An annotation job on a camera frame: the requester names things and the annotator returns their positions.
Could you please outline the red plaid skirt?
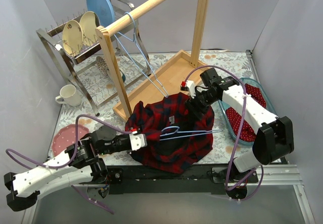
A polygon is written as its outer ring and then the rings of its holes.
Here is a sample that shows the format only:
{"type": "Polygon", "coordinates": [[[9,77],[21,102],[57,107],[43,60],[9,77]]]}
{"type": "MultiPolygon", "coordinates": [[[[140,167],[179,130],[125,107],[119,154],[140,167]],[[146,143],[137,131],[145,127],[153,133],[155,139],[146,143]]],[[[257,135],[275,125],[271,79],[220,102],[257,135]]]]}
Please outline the red plaid skirt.
{"type": "Polygon", "coordinates": [[[140,130],[147,140],[146,147],[132,152],[135,161],[181,174],[212,150],[214,111],[208,106],[198,120],[185,105],[188,98],[178,93],[156,103],[135,105],[125,130],[140,130]]]}

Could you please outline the light blue wire hanger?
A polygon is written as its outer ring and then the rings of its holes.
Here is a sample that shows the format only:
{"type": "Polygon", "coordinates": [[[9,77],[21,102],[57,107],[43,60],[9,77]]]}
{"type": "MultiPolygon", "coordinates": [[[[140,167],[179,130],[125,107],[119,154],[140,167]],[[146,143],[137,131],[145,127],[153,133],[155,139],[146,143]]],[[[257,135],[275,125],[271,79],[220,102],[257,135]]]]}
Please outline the light blue wire hanger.
{"type": "Polygon", "coordinates": [[[169,126],[169,127],[162,129],[159,140],[160,141],[174,140],[174,139],[208,135],[208,134],[220,133],[220,132],[222,132],[222,130],[220,130],[220,129],[182,131],[179,126],[169,126]]]}

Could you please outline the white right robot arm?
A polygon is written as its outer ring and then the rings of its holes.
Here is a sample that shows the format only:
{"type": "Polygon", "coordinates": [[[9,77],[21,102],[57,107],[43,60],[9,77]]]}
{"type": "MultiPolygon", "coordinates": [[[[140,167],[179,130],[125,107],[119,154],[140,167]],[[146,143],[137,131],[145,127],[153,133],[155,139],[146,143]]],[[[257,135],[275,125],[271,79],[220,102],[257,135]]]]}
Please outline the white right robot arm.
{"type": "Polygon", "coordinates": [[[288,117],[278,117],[256,102],[246,92],[244,83],[233,73],[222,78],[217,66],[206,66],[200,74],[206,90],[198,92],[189,78],[181,83],[181,90],[189,93],[186,107],[192,117],[201,119],[209,106],[220,100],[232,107],[256,134],[252,149],[239,157],[232,153],[225,182],[247,179],[256,168],[272,163],[294,151],[293,124],[288,117]]]}

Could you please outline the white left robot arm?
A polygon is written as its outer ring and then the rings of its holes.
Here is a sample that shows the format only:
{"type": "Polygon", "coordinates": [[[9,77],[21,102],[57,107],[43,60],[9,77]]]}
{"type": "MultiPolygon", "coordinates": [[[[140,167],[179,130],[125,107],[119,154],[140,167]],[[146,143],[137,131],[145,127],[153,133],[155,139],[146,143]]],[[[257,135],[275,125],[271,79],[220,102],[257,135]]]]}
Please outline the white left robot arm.
{"type": "Polygon", "coordinates": [[[13,211],[22,211],[42,197],[72,185],[108,184],[113,173],[107,170],[102,155],[130,149],[129,134],[118,135],[105,127],[87,133],[41,166],[20,174],[5,174],[7,205],[13,211]]]}

